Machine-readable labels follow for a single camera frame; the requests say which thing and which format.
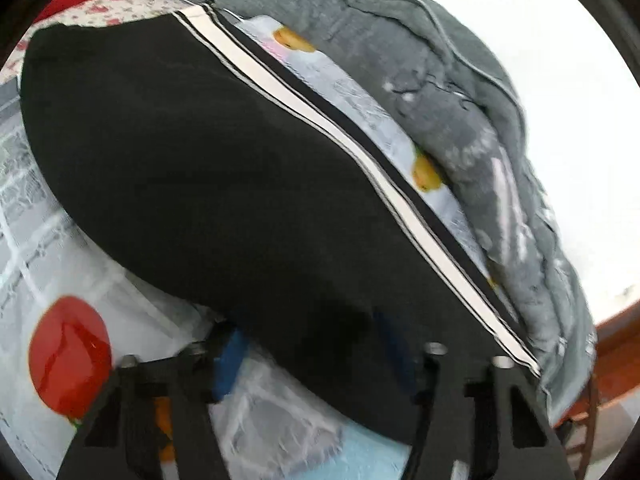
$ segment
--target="pink print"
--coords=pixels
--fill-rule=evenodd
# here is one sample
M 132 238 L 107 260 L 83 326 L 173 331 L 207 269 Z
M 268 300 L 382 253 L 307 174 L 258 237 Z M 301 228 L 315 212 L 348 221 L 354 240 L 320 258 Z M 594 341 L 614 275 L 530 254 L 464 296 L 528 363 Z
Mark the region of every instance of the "pink print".
M 89 7 L 86 12 L 88 14 L 96 14 L 97 12 L 107 12 L 109 10 L 109 7 L 105 7 L 104 5 L 92 5 L 91 7 Z

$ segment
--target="red oval shape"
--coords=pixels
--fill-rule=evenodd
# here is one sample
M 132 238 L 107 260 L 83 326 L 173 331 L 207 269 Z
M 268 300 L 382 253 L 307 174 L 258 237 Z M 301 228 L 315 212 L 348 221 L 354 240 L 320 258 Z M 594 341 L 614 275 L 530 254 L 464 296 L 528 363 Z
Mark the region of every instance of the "red oval shape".
M 110 371 L 111 345 L 100 315 L 80 298 L 59 298 L 29 345 L 31 381 L 42 401 L 67 418 L 82 418 Z

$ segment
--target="pile of clothes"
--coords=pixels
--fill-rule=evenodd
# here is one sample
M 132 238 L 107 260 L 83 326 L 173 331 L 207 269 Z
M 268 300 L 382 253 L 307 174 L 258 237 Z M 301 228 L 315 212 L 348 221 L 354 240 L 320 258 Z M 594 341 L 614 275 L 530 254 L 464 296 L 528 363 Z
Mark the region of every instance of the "pile of clothes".
M 200 304 L 244 320 L 242 329 L 295 379 L 255 349 L 228 399 L 212 411 L 234 479 L 280 478 L 339 453 L 350 453 L 353 466 L 354 457 L 377 447 L 379 467 L 370 478 L 374 470 L 399 475 L 403 444 L 383 445 L 355 430 L 305 388 L 354 413 L 362 390 L 332 399 L 318 378 L 305 375 L 311 361 L 305 365 L 301 356 L 311 348 L 314 369 L 340 375 L 344 355 L 316 350 L 328 334 L 357 332 L 362 312 L 393 341 L 398 333 L 408 341 L 394 354 L 401 373 L 393 380 L 401 387 L 385 390 L 391 379 L 381 371 L 380 391 L 372 393 L 380 402 L 393 404 L 415 387 L 405 357 L 434 335 L 449 344 L 466 336 L 480 353 L 507 352 L 534 378 L 552 423 L 577 399 L 593 366 L 594 328 L 526 159 L 523 110 L 497 59 L 445 9 L 431 0 L 92 0 L 81 7 L 36 24 L 0 73 L 0 227 L 3 275 L 11 278 L 2 315 L 13 319 L 13 333 L 31 333 L 60 294 L 89 295 L 108 317 L 116 289 L 116 304 L 140 305 L 173 340 L 162 351 L 123 341 L 116 356 L 159 358 L 198 339 L 212 322 Z M 84 27 L 52 25 L 60 21 Z M 20 97 L 11 76 L 21 76 Z M 330 146 L 299 140 L 297 121 L 322 131 Z M 169 131 L 184 138 L 169 139 Z M 365 179 L 342 170 L 344 154 Z M 184 196 L 187 184 L 194 191 Z M 202 202 L 205 189 L 220 193 L 220 202 Z M 16 234 L 30 211 L 35 229 Z M 209 224 L 194 223 L 197 211 Z M 71 254 L 73 272 L 47 267 L 42 279 L 31 263 L 52 250 L 53 241 L 43 241 L 49 232 L 61 254 Z M 78 278 L 78 254 L 107 270 Z M 201 264 L 212 254 L 215 263 Z M 426 256 L 416 260 L 418 254 Z M 289 281 L 278 283 L 287 273 Z M 444 292 L 440 280 L 449 283 Z M 261 316 L 282 309 L 290 323 L 275 330 L 273 320 L 255 314 L 246 322 L 236 297 L 248 282 L 255 290 L 243 290 L 243 301 L 263 302 Z M 460 316 L 460 333 L 441 335 L 451 291 L 468 311 L 447 314 Z M 324 314 L 311 318 L 318 333 L 295 346 L 294 335 L 309 323 L 295 308 L 309 297 Z M 411 313 L 403 318 L 395 308 Z M 403 321 L 412 317 L 418 327 L 407 329 Z M 466 326 L 477 322 L 486 334 L 475 340 Z M 24 359 L 28 343 L 9 348 L 3 340 L 4 352 Z M 360 351 L 374 348 L 368 345 Z M 359 387 L 370 381 L 365 375 Z M 0 413 L 17 420 L 20 412 L 5 414 L 6 398 Z M 409 443 L 413 428 L 402 421 L 412 413 L 374 421 L 362 413 L 361 422 Z M 33 434 L 28 445 L 19 431 L 9 440 L 34 478 L 50 478 L 71 435 L 50 435 L 62 442 L 55 452 L 34 449 Z M 325 467 L 307 474 L 348 478 L 340 464 Z

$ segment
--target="white wall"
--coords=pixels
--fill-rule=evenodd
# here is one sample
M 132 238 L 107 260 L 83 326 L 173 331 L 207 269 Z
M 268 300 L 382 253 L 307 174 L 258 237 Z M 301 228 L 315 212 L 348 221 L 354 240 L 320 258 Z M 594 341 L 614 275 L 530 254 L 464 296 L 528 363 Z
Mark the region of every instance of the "white wall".
M 596 322 L 640 283 L 640 88 L 577 0 L 436 0 L 503 63 Z

